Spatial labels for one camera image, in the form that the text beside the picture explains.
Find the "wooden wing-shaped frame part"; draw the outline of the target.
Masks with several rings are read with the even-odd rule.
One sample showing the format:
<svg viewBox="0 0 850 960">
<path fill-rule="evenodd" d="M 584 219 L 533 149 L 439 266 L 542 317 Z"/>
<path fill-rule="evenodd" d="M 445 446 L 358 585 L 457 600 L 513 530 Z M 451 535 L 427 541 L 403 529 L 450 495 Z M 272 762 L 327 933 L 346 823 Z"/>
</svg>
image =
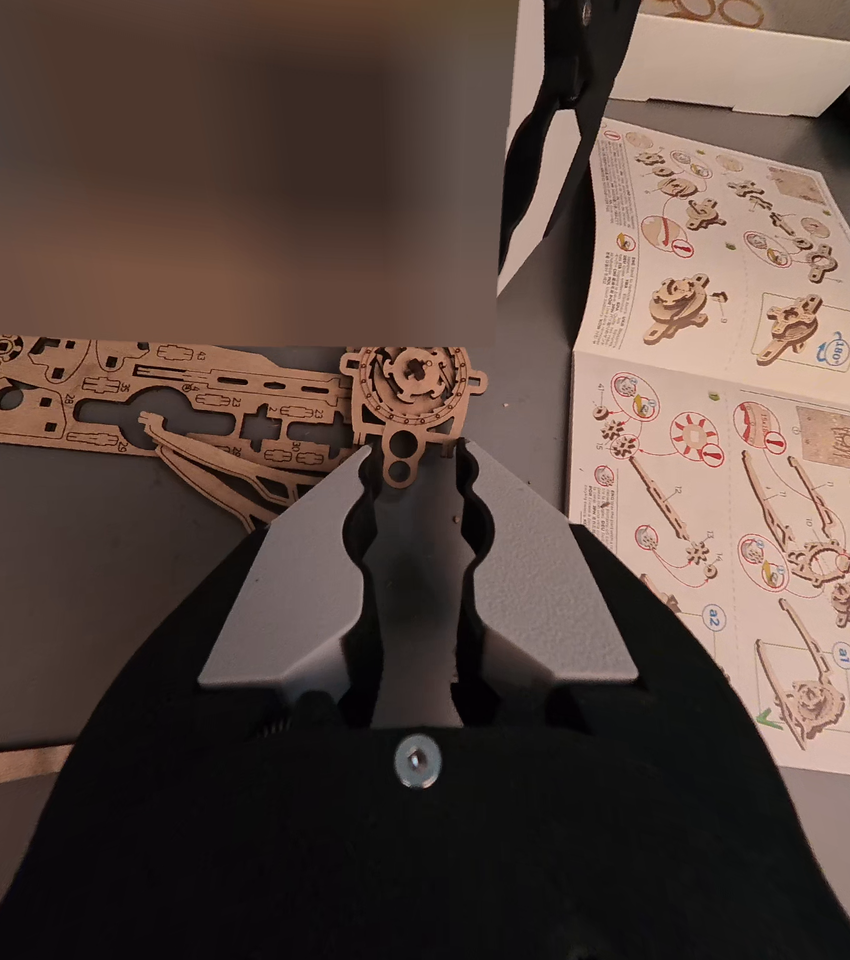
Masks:
<svg viewBox="0 0 850 960">
<path fill-rule="evenodd" d="M 193 489 L 236 518 L 248 533 L 255 532 L 260 525 L 267 526 L 280 510 L 296 502 L 299 483 L 310 486 L 308 478 L 276 471 L 197 438 L 172 433 L 159 414 L 143 412 L 139 422 L 154 440 L 162 461 Z M 269 506 L 229 486 L 222 479 L 224 475 L 243 481 Z"/>
</svg>

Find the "paper instruction booklet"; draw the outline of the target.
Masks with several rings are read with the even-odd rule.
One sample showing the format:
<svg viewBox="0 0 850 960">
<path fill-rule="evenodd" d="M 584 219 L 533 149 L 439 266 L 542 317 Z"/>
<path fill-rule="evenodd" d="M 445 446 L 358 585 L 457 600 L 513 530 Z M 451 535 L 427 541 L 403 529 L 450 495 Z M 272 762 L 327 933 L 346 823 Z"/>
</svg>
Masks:
<svg viewBox="0 0 850 960">
<path fill-rule="evenodd" d="M 850 775 L 850 231 L 820 174 L 603 119 L 568 514 L 775 760 Z"/>
</svg>

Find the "thin wooden stick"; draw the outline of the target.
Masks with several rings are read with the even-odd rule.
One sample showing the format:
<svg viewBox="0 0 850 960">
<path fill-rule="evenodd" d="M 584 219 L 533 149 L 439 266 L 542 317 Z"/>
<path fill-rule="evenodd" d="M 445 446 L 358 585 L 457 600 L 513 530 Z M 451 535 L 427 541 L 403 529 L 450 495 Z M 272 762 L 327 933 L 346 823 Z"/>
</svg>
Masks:
<svg viewBox="0 0 850 960">
<path fill-rule="evenodd" d="M 54 776 L 64 767 L 72 743 L 20 750 L 0 750 L 0 785 Z"/>
</svg>

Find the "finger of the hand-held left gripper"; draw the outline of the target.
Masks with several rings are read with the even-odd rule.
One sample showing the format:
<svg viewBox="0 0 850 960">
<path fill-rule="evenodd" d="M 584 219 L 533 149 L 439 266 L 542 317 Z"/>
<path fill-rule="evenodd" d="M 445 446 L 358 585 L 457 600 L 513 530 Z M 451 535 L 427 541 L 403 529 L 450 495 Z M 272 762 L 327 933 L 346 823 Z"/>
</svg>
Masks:
<svg viewBox="0 0 850 960">
<path fill-rule="evenodd" d="M 514 49 L 511 139 L 534 108 L 544 77 L 544 1 L 522 0 Z"/>
<path fill-rule="evenodd" d="M 510 108 L 500 293 L 550 233 L 587 172 L 638 10 L 637 1 L 544 1 L 544 77 L 513 139 Z"/>
</svg>

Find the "round wooden gear assembly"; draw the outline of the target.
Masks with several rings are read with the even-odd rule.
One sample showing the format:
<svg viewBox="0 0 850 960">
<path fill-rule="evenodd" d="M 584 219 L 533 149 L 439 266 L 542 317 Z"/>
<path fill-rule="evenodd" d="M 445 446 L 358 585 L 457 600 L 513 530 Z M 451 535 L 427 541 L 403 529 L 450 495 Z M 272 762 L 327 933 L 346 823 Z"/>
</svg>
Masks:
<svg viewBox="0 0 850 960">
<path fill-rule="evenodd" d="M 383 479 L 395 489 L 414 482 L 429 443 L 453 455 L 471 397 L 487 388 L 485 373 L 458 346 L 356 347 L 339 369 L 351 380 L 354 442 L 381 439 Z"/>
</svg>

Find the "laser-cut plywood parts sheet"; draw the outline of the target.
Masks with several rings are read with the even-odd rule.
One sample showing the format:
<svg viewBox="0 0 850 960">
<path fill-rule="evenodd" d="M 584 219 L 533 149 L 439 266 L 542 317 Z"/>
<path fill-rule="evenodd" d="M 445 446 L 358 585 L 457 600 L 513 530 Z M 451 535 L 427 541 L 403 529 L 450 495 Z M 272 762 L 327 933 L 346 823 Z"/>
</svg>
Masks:
<svg viewBox="0 0 850 960">
<path fill-rule="evenodd" d="M 278 366 L 216 345 L 23 336 L 0 332 L 0 443 L 153 456 L 117 425 L 78 418 L 84 402 L 131 402 L 169 389 L 230 431 L 191 438 L 282 470 L 326 472 L 351 445 L 291 438 L 288 427 L 351 422 L 351 380 L 339 372 Z"/>
</svg>

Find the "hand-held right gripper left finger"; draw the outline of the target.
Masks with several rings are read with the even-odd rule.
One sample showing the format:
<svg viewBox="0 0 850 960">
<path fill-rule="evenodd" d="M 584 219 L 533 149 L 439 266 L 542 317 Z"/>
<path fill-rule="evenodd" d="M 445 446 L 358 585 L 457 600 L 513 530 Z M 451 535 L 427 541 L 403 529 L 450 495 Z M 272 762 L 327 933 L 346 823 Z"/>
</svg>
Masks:
<svg viewBox="0 0 850 960">
<path fill-rule="evenodd" d="M 381 473 L 380 450 L 361 448 L 270 524 L 199 676 L 204 689 L 377 691 L 383 650 L 364 557 Z"/>
</svg>

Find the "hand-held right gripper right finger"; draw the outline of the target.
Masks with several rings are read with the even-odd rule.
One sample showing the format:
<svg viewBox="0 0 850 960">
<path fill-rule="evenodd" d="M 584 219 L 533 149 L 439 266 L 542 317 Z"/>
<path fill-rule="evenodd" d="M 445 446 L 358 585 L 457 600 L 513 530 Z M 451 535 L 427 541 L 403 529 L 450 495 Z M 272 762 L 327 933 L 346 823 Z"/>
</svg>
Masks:
<svg viewBox="0 0 850 960">
<path fill-rule="evenodd" d="M 458 441 L 461 533 L 474 552 L 456 644 L 462 685 L 625 684 L 637 668 L 560 510 L 475 442 Z"/>
</svg>

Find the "white cardboard box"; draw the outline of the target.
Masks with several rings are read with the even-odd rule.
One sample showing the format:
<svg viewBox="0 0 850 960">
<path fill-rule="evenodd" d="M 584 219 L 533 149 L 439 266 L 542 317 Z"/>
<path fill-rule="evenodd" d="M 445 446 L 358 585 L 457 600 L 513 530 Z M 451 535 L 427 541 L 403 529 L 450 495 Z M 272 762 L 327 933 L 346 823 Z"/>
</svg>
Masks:
<svg viewBox="0 0 850 960">
<path fill-rule="evenodd" d="M 816 117 L 850 86 L 850 1 L 757 1 L 759 29 L 641 12 L 611 98 Z"/>
</svg>

